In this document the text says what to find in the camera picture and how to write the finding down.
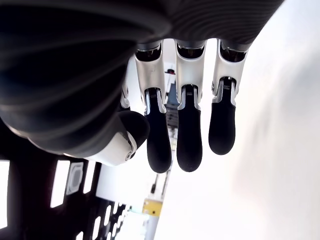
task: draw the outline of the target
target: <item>white light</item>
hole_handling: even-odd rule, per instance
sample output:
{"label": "white light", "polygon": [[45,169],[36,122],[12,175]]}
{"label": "white light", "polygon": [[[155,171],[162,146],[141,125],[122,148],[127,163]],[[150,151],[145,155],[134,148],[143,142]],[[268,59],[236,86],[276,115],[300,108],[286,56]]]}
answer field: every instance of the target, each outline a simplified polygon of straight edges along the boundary
{"label": "white light", "polygon": [[101,217],[98,216],[94,221],[92,240],[95,240],[98,237],[98,232],[99,232],[99,227],[100,227],[100,220],[101,220]]}
{"label": "white light", "polygon": [[116,214],[117,213],[117,210],[118,210],[118,202],[116,201],[115,203],[114,203],[114,207],[113,207],[113,214]]}
{"label": "white light", "polygon": [[91,190],[92,180],[94,178],[95,166],[96,166],[95,161],[89,161],[88,169],[86,170],[86,175],[85,175],[84,187],[83,187],[84,194],[90,192]]}
{"label": "white light", "polygon": [[122,210],[121,221],[125,219],[126,210]]}
{"label": "white light", "polygon": [[116,227],[120,228],[120,225],[121,225],[121,215],[118,217],[118,222],[116,224]]}
{"label": "white light", "polygon": [[113,229],[112,229],[112,237],[114,238],[116,236],[116,231],[117,231],[117,224],[115,223],[113,225]]}
{"label": "white light", "polygon": [[108,236],[106,236],[106,240],[111,240],[111,232],[109,232]]}
{"label": "white light", "polygon": [[7,192],[10,161],[0,160],[0,229],[8,226]]}
{"label": "white light", "polygon": [[64,203],[70,161],[59,160],[56,164],[50,207]]}
{"label": "white light", "polygon": [[104,217],[104,225],[105,225],[105,226],[107,226],[107,224],[109,223],[110,212],[111,212],[111,205],[109,205],[109,206],[106,208],[106,211],[105,211],[105,217]]}
{"label": "white light", "polygon": [[83,240],[84,239],[84,232],[81,231],[75,238],[75,240]]}

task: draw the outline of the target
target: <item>metal bracket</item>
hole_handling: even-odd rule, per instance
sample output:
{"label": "metal bracket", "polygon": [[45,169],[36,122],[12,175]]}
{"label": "metal bracket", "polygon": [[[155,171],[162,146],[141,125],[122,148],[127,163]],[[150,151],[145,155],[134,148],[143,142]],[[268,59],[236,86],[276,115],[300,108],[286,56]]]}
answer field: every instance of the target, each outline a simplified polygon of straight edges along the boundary
{"label": "metal bracket", "polygon": [[198,58],[185,58],[178,52],[178,43],[175,42],[176,52],[176,98],[178,103],[182,103],[182,88],[184,85],[197,86],[197,104],[202,98],[202,87],[204,78],[206,42],[203,53]]}
{"label": "metal bracket", "polygon": [[[196,86],[193,86],[193,102],[194,102],[194,107],[198,110],[201,111],[201,107],[198,104],[198,89]],[[181,94],[181,103],[178,106],[178,110],[182,110],[186,107],[186,88],[182,88],[182,94]]]}
{"label": "metal bracket", "polygon": [[[163,105],[163,101],[161,99],[161,91],[160,89],[156,90],[156,98],[157,98],[157,102],[158,102],[158,108],[159,108],[159,112],[162,114],[165,114],[167,112],[165,105]],[[149,90],[145,90],[145,111],[144,111],[144,115],[149,115],[150,114],[150,93]]]}
{"label": "metal bracket", "polygon": [[[217,104],[220,103],[222,101],[223,98],[223,94],[224,94],[224,80],[221,79],[219,82],[219,86],[217,88],[217,94],[214,95],[213,99],[212,99],[212,103],[213,104]],[[230,102],[233,106],[236,106],[236,93],[235,93],[235,88],[236,88],[236,83],[234,81],[231,81],[231,97],[230,97]]]}
{"label": "metal bracket", "polygon": [[231,62],[225,60],[221,55],[221,46],[222,42],[219,39],[217,41],[216,48],[216,57],[215,57],[215,66],[214,66],[214,74],[213,74],[213,82],[212,82],[212,93],[214,96],[218,95],[218,89],[220,85],[220,80],[223,77],[230,77],[235,80],[235,95],[239,92],[239,85],[241,81],[242,72],[244,70],[245,61],[248,55],[248,51],[246,51],[245,57],[243,60],[238,62]]}
{"label": "metal bracket", "polygon": [[165,67],[163,61],[163,42],[160,46],[161,52],[158,59],[153,61],[142,61],[135,55],[135,63],[141,92],[141,99],[146,105],[145,92],[150,88],[157,88],[161,92],[162,103],[165,104],[166,85],[165,85]]}

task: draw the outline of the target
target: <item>black rubber fingertip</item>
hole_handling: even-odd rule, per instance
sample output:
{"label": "black rubber fingertip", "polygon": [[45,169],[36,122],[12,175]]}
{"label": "black rubber fingertip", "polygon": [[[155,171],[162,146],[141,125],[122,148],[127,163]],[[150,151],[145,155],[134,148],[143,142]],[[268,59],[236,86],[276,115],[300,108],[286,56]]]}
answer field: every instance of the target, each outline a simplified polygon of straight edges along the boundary
{"label": "black rubber fingertip", "polygon": [[125,129],[132,135],[139,148],[147,139],[150,133],[150,126],[147,119],[135,111],[118,112]]}
{"label": "black rubber fingertip", "polygon": [[225,155],[233,148],[236,139],[236,107],[230,102],[212,103],[209,128],[209,146],[217,155]]}
{"label": "black rubber fingertip", "polygon": [[148,162],[154,172],[162,174],[170,168],[172,162],[167,114],[160,113],[156,108],[145,117],[150,124],[150,134],[147,139]]}
{"label": "black rubber fingertip", "polygon": [[202,161],[200,116],[201,111],[194,105],[178,110],[176,158],[180,168],[185,172],[195,171]]}

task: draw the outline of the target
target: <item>yellow object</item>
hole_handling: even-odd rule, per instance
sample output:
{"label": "yellow object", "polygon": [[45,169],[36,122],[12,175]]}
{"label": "yellow object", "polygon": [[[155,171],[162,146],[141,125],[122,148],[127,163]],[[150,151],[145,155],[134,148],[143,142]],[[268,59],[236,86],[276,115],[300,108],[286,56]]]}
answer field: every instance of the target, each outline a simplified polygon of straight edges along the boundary
{"label": "yellow object", "polygon": [[159,217],[162,209],[162,201],[146,198],[143,203],[144,214]]}

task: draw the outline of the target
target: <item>bright background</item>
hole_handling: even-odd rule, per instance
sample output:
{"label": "bright background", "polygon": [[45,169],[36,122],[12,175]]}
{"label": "bright background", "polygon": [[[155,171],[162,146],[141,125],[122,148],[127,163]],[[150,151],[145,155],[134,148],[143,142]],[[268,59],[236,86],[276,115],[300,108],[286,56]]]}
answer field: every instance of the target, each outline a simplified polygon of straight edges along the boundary
{"label": "bright background", "polygon": [[192,173],[173,165],[155,240],[320,239],[319,10],[318,0],[286,0],[252,44],[225,156],[208,144],[216,40],[208,41],[202,163]]}

